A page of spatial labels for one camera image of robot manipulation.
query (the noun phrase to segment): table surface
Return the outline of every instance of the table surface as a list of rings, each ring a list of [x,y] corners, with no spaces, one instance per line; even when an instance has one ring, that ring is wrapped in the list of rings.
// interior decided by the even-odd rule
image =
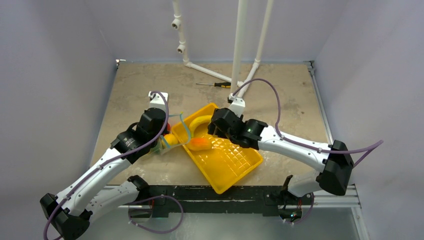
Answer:
[[[201,66],[231,76],[232,64],[214,63]],[[242,64],[241,77],[245,79],[251,64]],[[327,142],[314,86],[304,64],[261,64],[254,77],[270,81],[278,91],[281,102],[279,128],[288,134],[316,142]],[[138,122],[149,106],[148,92],[169,93],[169,111],[191,115],[208,103],[228,107],[228,88],[196,85],[217,83],[221,80],[182,64],[122,63],[117,70],[106,112],[98,134],[91,165],[98,161],[116,136]],[[257,119],[274,125],[277,102],[271,88],[264,82],[254,82],[245,93],[245,119]],[[180,147],[162,156],[140,159],[118,174],[109,184],[120,185],[128,177],[139,175],[150,185],[209,185],[200,170]],[[236,185],[282,185],[290,174],[303,174],[309,166],[289,157],[259,151],[263,163]]]

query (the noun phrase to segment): yellow tray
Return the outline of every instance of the yellow tray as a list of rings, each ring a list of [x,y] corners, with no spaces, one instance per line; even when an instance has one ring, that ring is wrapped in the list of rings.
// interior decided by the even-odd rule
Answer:
[[[195,118],[212,115],[217,108],[215,103],[209,103],[184,119],[184,122],[189,126]],[[187,142],[188,135],[181,122],[174,125],[171,132],[180,143]],[[193,137],[207,138],[212,142],[210,150],[190,151],[185,145],[183,148],[217,194],[225,192],[263,161],[262,156],[255,149],[242,148],[232,144],[228,139],[209,135],[207,124],[199,125],[195,129]]]

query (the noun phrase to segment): gray wall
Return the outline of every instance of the gray wall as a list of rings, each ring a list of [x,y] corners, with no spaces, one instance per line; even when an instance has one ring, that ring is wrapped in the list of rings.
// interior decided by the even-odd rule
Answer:
[[[0,56],[0,233],[41,239],[39,200],[87,169],[116,63],[82,0],[0,1]]]
[[[316,59],[335,138],[385,140],[354,169],[371,239],[424,239],[423,13],[422,0],[350,1]]]
[[[182,61],[171,28],[171,0],[86,0],[116,59]],[[253,60],[267,1],[250,0],[244,60]],[[347,0],[276,0],[263,49],[264,61],[314,60]],[[236,0],[180,0],[188,54],[193,61],[231,61]]]

